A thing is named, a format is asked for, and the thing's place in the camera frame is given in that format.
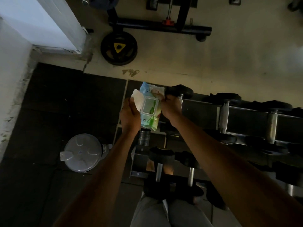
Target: metal frame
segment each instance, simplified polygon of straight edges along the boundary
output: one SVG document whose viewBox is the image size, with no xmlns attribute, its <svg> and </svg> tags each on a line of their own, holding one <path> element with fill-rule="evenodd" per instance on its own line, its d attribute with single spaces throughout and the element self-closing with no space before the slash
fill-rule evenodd
<svg viewBox="0 0 303 227">
<path fill-rule="evenodd" d="M 185 25 L 191 0 L 183 0 L 180 6 L 178 19 L 175 25 L 166 25 L 163 22 L 149 20 L 137 20 L 130 18 L 119 18 L 115 8 L 107 11 L 108 23 L 114 30 L 123 28 L 144 29 L 169 33 L 191 34 L 209 36 L 212 28 L 205 26 Z"/>
</svg>

